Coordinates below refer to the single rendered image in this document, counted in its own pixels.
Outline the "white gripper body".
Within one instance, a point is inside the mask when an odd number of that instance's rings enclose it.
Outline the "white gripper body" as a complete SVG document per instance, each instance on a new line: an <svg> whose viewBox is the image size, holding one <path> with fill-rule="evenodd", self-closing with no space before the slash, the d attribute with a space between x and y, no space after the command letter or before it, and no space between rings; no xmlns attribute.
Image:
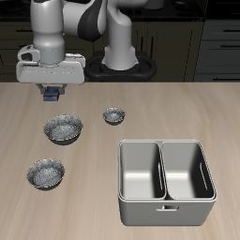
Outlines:
<svg viewBox="0 0 240 240"><path fill-rule="evenodd" d="M83 84L85 58L67 53L66 59L55 66L43 66L39 62L20 61L16 66L20 83Z"/></svg>

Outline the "blue cream cheese box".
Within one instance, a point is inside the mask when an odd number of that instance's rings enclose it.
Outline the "blue cream cheese box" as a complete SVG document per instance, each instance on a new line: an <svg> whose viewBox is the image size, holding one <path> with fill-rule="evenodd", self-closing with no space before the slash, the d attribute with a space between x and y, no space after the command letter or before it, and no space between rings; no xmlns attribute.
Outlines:
<svg viewBox="0 0 240 240"><path fill-rule="evenodd" d="M59 88L54 86L48 86L43 95L43 99L45 101L57 101L58 98L59 98Z"/></svg>

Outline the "large grey speckled bowl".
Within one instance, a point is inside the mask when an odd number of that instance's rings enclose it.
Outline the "large grey speckled bowl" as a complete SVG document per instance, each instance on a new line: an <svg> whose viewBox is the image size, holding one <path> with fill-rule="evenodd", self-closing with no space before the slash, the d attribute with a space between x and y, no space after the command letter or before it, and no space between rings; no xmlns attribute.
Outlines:
<svg viewBox="0 0 240 240"><path fill-rule="evenodd" d="M58 145L74 143L83 130L82 121L73 115L58 115L49 120L44 128L45 136Z"/></svg>

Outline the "small grey speckled bowl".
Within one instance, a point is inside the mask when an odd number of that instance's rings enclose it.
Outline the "small grey speckled bowl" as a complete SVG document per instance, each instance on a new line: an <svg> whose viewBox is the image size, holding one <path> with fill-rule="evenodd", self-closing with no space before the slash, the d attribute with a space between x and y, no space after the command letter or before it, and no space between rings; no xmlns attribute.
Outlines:
<svg viewBox="0 0 240 240"><path fill-rule="evenodd" d="M121 124L125 116L126 113L121 108L108 108L102 114L104 121L112 126Z"/></svg>

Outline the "medium grey speckled bowl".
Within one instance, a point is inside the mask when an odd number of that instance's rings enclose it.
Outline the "medium grey speckled bowl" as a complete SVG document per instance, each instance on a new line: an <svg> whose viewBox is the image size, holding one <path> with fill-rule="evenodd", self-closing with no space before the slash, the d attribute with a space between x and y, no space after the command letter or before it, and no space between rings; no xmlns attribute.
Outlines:
<svg viewBox="0 0 240 240"><path fill-rule="evenodd" d="M28 169L26 179L36 189L51 190L62 182L65 171L61 161L45 158L37 161Z"/></svg>

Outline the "dark kitchen cupboards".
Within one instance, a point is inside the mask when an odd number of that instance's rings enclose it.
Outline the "dark kitchen cupboards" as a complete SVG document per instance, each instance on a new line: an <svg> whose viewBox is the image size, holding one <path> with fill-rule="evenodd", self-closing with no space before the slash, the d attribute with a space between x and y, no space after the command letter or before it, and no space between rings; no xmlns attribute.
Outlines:
<svg viewBox="0 0 240 240"><path fill-rule="evenodd" d="M132 45L156 62L154 82L191 82L202 30L190 20L133 22ZM32 40L30 0L0 0L0 82L17 81L17 53Z"/></svg>

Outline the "white two-bin basket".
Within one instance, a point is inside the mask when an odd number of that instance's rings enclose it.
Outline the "white two-bin basket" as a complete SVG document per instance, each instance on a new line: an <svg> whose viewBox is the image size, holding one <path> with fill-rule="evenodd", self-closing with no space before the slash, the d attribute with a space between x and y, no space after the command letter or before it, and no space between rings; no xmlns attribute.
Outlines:
<svg viewBox="0 0 240 240"><path fill-rule="evenodd" d="M126 226L201 226L217 199L195 140L121 141L117 195Z"/></svg>

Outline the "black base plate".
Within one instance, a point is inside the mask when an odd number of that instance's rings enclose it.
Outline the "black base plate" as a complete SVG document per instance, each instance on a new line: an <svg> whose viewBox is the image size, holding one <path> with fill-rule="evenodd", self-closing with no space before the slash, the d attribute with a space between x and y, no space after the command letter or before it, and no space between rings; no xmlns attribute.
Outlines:
<svg viewBox="0 0 240 240"><path fill-rule="evenodd" d="M104 51L96 51L85 63L84 74L93 83L148 83L157 73L156 63L146 52L136 51L139 61L127 70L113 70L101 63Z"/></svg>

